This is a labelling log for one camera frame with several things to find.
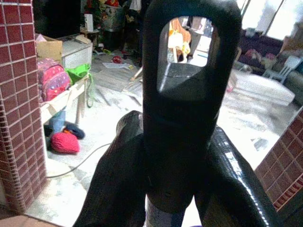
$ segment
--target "red toy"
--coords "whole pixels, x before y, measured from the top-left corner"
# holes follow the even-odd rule
[[[52,148],[60,153],[78,153],[80,151],[77,137],[70,134],[59,132],[51,138]]]
[[[120,56],[115,56],[115,57],[113,57],[112,61],[113,61],[113,63],[120,64],[120,63],[122,63],[122,58]]]
[[[109,6],[115,6],[115,7],[118,7],[119,6],[119,2],[118,0],[107,0],[105,2],[105,4],[109,5]]]

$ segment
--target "purple sofa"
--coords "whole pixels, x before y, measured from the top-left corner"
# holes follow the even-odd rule
[[[245,53],[250,49],[255,49],[262,55],[262,57],[265,57],[267,53],[272,53],[277,56],[281,50],[283,41],[267,36],[260,36],[258,34],[255,34],[250,38],[246,37],[245,33],[246,31],[242,30],[239,41],[239,47],[242,49],[242,53],[238,61],[251,66],[254,74],[262,75],[265,72],[264,65],[262,65],[257,59],[251,59],[246,56]]]

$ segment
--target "red tiled pillar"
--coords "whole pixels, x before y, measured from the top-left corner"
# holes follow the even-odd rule
[[[303,188],[303,110],[255,173],[278,211]]]
[[[45,184],[31,0],[0,0],[0,181],[24,212]]]

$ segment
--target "red cushion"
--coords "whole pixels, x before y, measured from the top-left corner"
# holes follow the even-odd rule
[[[77,137],[69,133],[59,132],[54,134],[51,145],[55,151],[61,153],[78,153],[80,151]]]

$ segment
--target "window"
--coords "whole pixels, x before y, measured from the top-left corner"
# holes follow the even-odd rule
[[[294,24],[303,22],[303,0],[285,0],[267,33],[268,36],[283,40],[291,35]]]
[[[282,0],[251,0],[244,14],[242,28],[255,28],[267,31]]]

